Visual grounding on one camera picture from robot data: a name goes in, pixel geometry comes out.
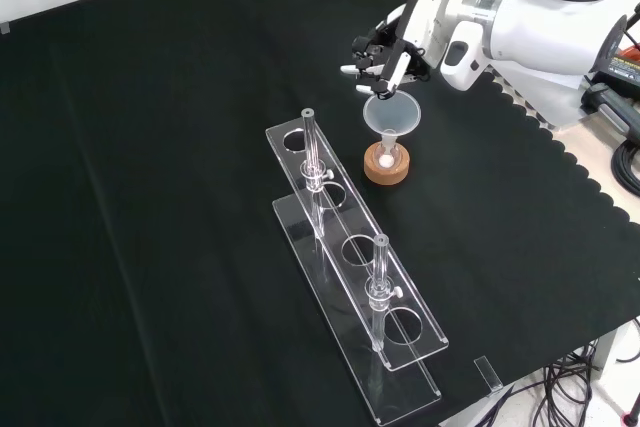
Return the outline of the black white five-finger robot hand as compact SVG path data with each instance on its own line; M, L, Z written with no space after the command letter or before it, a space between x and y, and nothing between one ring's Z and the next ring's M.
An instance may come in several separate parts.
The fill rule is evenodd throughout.
M397 7L354 39L353 62L340 71L356 79L357 91L381 100L391 98L404 83L429 79L448 44L448 1L408 0Z

